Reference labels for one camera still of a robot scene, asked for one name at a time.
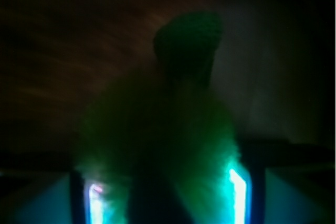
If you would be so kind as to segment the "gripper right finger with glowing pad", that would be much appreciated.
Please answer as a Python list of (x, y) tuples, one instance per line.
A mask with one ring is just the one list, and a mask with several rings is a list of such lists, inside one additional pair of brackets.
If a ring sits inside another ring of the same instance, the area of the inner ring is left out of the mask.
[(335, 223), (335, 166), (235, 165), (233, 223)]

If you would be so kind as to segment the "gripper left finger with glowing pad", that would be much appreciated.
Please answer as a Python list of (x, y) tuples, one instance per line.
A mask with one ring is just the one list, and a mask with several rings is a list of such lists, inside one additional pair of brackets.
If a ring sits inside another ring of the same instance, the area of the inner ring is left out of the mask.
[(77, 172), (1, 169), (1, 223), (103, 223), (102, 187)]

